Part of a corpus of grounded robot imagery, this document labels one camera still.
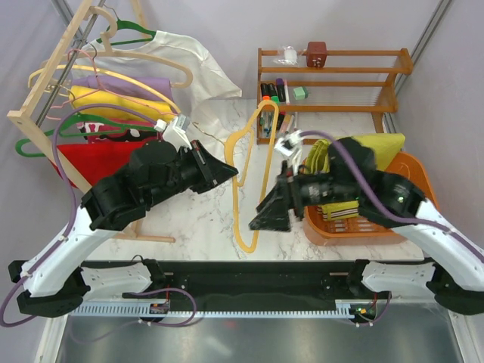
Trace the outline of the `yellow velvet hanger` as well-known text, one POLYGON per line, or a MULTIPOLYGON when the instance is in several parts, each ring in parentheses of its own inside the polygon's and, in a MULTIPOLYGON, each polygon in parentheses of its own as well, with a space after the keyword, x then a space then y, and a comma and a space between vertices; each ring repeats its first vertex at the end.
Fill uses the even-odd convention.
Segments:
POLYGON ((264 110, 271 109, 271 131, 268 139, 268 150, 265 157, 265 168, 262 174, 262 184, 260 190, 260 198, 262 201, 265 197, 268 188, 268 177, 271 170, 271 161, 274 153, 275 136, 276 136, 276 124, 280 114, 279 106, 275 101, 265 100, 258 103, 257 108, 254 110, 246 125, 230 134, 224 143, 224 157, 225 162, 229 166, 235 166, 236 159, 242 159, 244 157, 244 164, 239 176, 235 176, 231 180, 231 195, 232 195, 232 214, 233 214, 233 232, 234 239, 238 247, 245 253, 254 253, 258 246, 259 232, 254 231, 250 244, 246 244, 240 233, 240 210, 239 210, 239 191, 245 185, 247 180, 251 153, 253 146, 258 139, 257 126, 259 124, 259 117, 264 110))

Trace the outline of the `yellow-green trousers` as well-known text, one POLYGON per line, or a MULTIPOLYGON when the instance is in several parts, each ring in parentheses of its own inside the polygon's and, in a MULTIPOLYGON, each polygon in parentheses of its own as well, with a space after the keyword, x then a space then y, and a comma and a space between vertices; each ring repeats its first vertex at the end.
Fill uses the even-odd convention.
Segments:
MULTIPOLYGON (((403 134, 374 133, 353 135, 352 138, 362 146, 369 147, 374 151, 377 169, 382 171, 389 166, 405 143, 403 134)), ((322 138, 312 145, 305 161, 305 165, 309 168, 309 173, 329 171, 327 152, 330 144, 330 141, 322 138)), ((318 206, 317 211, 325 221, 358 217, 358 201, 325 204, 318 206)))

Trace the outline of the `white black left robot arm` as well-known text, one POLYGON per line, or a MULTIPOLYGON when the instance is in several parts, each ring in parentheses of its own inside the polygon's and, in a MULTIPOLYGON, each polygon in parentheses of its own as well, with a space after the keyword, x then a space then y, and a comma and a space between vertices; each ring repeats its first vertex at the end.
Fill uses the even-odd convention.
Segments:
POLYGON ((20 313, 56 318, 90 299, 160 296, 166 276, 153 259, 122 267, 88 268, 83 263, 152 207, 186 190, 205 193, 237 174, 198 140, 188 147, 150 141, 134 150, 127 164, 82 197, 75 219, 42 252, 10 264, 11 280, 23 288, 17 297, 20 313))

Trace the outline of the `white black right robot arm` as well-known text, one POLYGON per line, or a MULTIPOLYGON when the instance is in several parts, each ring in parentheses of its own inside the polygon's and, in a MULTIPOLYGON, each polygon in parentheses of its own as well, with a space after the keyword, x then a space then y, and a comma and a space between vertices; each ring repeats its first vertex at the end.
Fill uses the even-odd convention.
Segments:
POLYGON ((275 186, 257 206, 251 230, 290 231, 290 213, 303 219, 307 206, 355 201, 361 217, 412 241, 430 260, 419 265, 357 260, 346 278, 352 296, 432 296, 458 314, 483 312, 482 249, 447 221, 418 186, 377 169, 374 151, 351 137, 330 144, 328 171, 296 171, 290 158, 304 136, 295 132, 278 141, 286 160, 275 186))

